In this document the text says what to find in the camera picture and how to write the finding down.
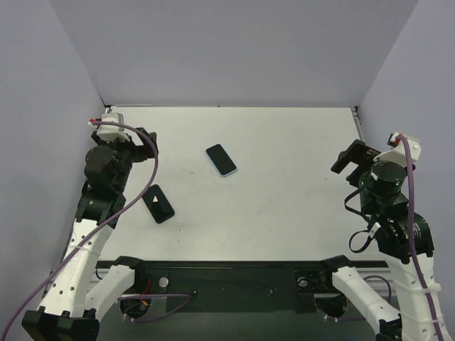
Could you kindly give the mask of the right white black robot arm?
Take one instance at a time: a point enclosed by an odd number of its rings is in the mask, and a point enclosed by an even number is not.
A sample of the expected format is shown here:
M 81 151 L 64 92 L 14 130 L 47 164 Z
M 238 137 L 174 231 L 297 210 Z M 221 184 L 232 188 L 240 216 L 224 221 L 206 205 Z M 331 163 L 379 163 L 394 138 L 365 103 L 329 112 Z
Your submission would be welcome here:
M 414 164 L 419 141 L 401 133 L 388 139 L 390 150 L 379 152 L 355 140 L 339 153 L 331 171 L 357 165 L 346 178 L 355 187 L 344 201 L 360 199 L 360 209 L 346 210 L 362 217 L 367 239 L 357 249 L 376 242 L 395 287 L 398 308 L 381 297 L 345 256 L 323 261 L 317 274 L 320 287 L 336 289 L 362 314 L 376 340 L 450 340 L 434 279 L 434 243 L 427 221 L 415 211 Z

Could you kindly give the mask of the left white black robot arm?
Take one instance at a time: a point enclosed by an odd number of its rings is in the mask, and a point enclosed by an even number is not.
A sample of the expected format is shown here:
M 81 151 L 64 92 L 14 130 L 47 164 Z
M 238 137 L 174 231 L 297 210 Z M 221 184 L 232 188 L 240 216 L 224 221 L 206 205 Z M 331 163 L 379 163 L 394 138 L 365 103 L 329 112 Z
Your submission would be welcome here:
M 40 286 L 48 291 L 38 308 L 21 321 L 32 340 L 96 340 L 102 318 L 122 294 L 150 288 L 144 262 L 130 256 L 120 256 L 94 288 L 89 284 L 120 215 L 131 207 L 124 189 L 132 166 L 158 158 L 156 133 L 98 124 L 92 138 L 96 145 L 85 157 L 86 180 L 65 257 Z

